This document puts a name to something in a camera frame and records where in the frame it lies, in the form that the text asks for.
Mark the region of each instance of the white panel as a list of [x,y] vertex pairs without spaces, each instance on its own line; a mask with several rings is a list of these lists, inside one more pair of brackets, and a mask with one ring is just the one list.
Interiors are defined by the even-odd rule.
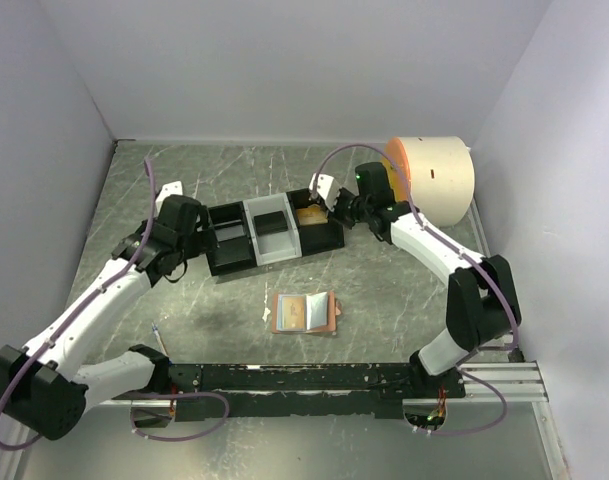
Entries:
[[110,137],[34,0],[0,0],[0,347],[61,313]]
[[182,182],[171,182],[162,185],[160,193],[155,198],[155,214],[158,215],[162,209],[162,204],[171,195],[184,195]]
[[431,343],[420,350],[419,357],[429,375],[439,375],[453,368],[468,353],[455,343],[448,329],[445,328]]
[[[424,214],[420,213],[419,216],[425,226],[430,227],[434,232],[441,235],[443,239],[447,239],[458,248],[461,254],[467,254],[478,264],[482,262],[481,254],[473,252],[457,243],[440,229],[433,226]],[[410,253],[422,262],[444,285],[448,285],[449,276],[458,268],[471,268],[471,264],[468,261],[461,258],[460,255],[453,252],[453,250],[421,227],[412,213],[401,216],[395,223],[391,224],[391,241],[393,245]]]
[[118,138],[475,139],[549,0],[41,0]]
[[335,204],[337,203],[341,188],[342,185],[340,185],[340,183],[335,180],[334,177],[324,174],[317,175],[316,173],[313,174],[311,183],[308,185],[308,190],[311,193],[311,197],[313,197],[314,193],[319,195],[322,199],[324,199],[326,208],[328,208],[331,212],[335,209]]
[[552,4],[472,155],[573,478],[609,479],[609,0]]
[[155,365],[144,355],[125,352],[97,365],[84,365],[73,381],[87,385],[84,412],[126,392],[140,390],[151,380]]
[[[109,278],[120,272],[127,264],[128,262],[122,258],[108,260],[97,278],[57,320],[39,335],[26,342],[24,345],[27,349],[26,354],[30,356],[35,353],[84,299],[99,289]],[[122,317],[122,314],[150,289],[151,283],[146,272],[139,272],[135,266],[132,266],[123,277],[109,286],[77,316],[66,333],[55,342],[52,348],[44,352],[40,357],[40,362],[57,363],[57,373],[67,380],[71,380],[97,339],[107,330],[115,328],[114,323]]]

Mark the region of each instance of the black bracket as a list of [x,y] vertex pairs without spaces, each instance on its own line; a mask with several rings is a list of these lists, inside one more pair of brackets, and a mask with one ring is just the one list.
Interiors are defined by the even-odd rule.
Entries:
[[[402,400],[437,399],[443,386],[451,398],[464,387],[456,370],[430,382],[407,363],[262,365],[175,364],[169,370],[179,391],[216,392],[229,401],[231,417],[373,415],[404,418]],[[219,402],[180,400],[177,421],[222,415]]]
[[391,224],[402,215],[411,213],[408,202],[396,202],[386,169],[379,162],[370,162],[355,168],[359,195],[341,188],[339,197],[329,218],[353,228],[356,223],[366,223],[380,242],[391,241]]
[[[520,325],[522,315],[506,259],[495,255],[484,258],[480,266],[497,283]],[[482,296],[480,288],[485,290]],[[453,340],[469,352],[509,330],[499,299],[473,268],[457,269],[449,277],[446,326]]]
[[[135,233],[122,239],[113,250],[113,258],[129,260],[142,240],[146,222]],[[194,198],[170,195],[162,203],[159,215],[137,269],[145,271],[151,285],[173,273],[187,260],[217,249],[218,243],[208,208]]]
[[[27,360],[26,354],[8,345],[0,350],[0,399]],[[71,431],[84,413],[87,388],[35,362],[11,395],[4,413],[49,440],[57,440]]]

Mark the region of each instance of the table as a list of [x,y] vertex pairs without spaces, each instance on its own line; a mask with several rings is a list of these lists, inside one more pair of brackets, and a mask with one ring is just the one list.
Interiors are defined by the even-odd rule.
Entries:
[[[158,184],[184,182],[207,205],[305,187],[328,147],[148,146],[117,148],[72,289],[76,298],[99,272],[117,242],[145,216],[147,179],[142,157],[155,160]],[[377,156],[340,155],[328,168],[355,188],[352,169]],[[474,209],[445,231],[484,251]],[[343,304],[335,336],[274,335],[263,317],[274,292],[334,290]],[[299,363],[405,361],[444,325],[446,292],[417,260],[377,242],[365,226],[346,232],[346,247],[226,278],[212,278],[205,259],[191,262],[176,285],[161,282],[142,297],[89,355],[89,363],[145,343],[157,347],[159,324],[176,362]],[[486,355],[484,361],[506,361]],[[233,418],[197,441],[163,444],[130,433],[129,408],[103,405],[85,415],[59,442],[38,442],[23,455],[24,480],[164,478],[548,479],[535,404],[510,404],[499,426],[466,438],[413,435],[401,420],[370,416]],[[453,404],[449,428],[485,424],[494,404]],[[173,424],[180,436],[209,422]]]

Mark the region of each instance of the cylindrical container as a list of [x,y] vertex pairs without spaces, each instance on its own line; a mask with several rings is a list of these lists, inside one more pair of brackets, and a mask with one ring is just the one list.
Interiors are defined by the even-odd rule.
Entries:
[[398,178],[382,157],[397,201],[406,200],[401,182],[410,182],[413,202],[435,226],[455,225],[464,217],[473,200],[475,172],[468,148],[460,138],[393,137],[386,153],[406,176]]

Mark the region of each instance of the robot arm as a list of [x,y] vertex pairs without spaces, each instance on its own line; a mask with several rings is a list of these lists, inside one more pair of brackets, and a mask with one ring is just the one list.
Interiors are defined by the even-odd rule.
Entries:
[[[178,265],[217,248],[208,210],[195,199],[178,195],[181,184],[166,185],[157,200],[158,215],[149,240],[128,272],[85,308],[64,336],[22,378],[4,412],[55,440],[68,433],[90,408],[132,390],[163,391],[169,381],[168,359],[144,345],[118,358],[84,366],[90,348],[139,297]],[[121,271],[139,246],[145,229],[123,239],[98,277],[53,324],[21,350],[0,350],[0,398],[19,368],[91,292]]]
[[[521,322],[517,295],[508,262],[496,255],[486,258],[448,237],[407,202],[395,202],[386,170],[380,163],[367,163],[355,169],[359,195],[342,188],[331,176],[315,177],[309,189],[327,211],[330,219],[352,228],[367,223],[380,241],[386,241],[420,260],[448,287],[446,327],[428,345],[415,352],[410,363],[425,377],[441,375],[485,343],[510,331],[510,323],[499,300],[472,268],[464,254],[477,263],[498,284],[517,323]],[[437,232],[456,247],[455,253],[429,234]]]

